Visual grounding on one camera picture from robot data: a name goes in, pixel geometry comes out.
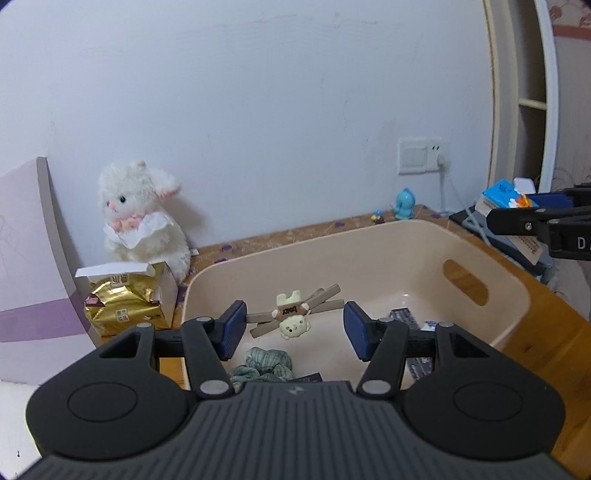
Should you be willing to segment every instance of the light switch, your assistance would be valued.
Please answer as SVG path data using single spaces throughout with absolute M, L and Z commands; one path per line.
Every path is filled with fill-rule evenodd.
M 398 144 L 398 174 L 425 173 L 427 139 L 402 138 Z

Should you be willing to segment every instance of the white wall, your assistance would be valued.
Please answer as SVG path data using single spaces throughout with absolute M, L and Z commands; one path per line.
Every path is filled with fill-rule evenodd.
M 0 173 L 48 157 L 70 267 L 102 262 L 96 179 L 146 160 L 183 181 L 194 245 L 385 209 L 435 208 L 398 139 L 451 142 L 485 187 L 492 86 L 480 0 L 14 0 L 0 12 Z M 446 187 L 446 207 L 459 204 Z

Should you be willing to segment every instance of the gold foil packaging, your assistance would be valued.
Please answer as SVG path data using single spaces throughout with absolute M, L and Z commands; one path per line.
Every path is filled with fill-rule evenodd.
M 117 262 L 81 268 L 76 276 L 89 277 L 84 311 L 100 335 L 117 335 L 142 322 L 158 330 L 171 327 L 178 287 L 166 263 Z

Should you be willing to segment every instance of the blue toy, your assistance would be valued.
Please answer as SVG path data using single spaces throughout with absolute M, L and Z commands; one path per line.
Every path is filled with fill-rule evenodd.
M 396 206 L 393 208 L 397 220 L 409 220 L 413 217 L 413 208 L 416 200 L 409 189 L 404 189 L 396 197 Z

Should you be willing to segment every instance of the white fabric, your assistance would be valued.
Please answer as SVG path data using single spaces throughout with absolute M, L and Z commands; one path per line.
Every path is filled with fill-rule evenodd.
M 165 212 L 154 212 L 146 215 L 138 229 L 127 230 L 125 232 L 117 233 L 110 225 L 105 225 L 103 230 L 109 240 L 115 243 L 125 245 L 127 248 L 135 248 L 144 238 L 153 235 L 154 232 L 172 225 L 173 220 Z

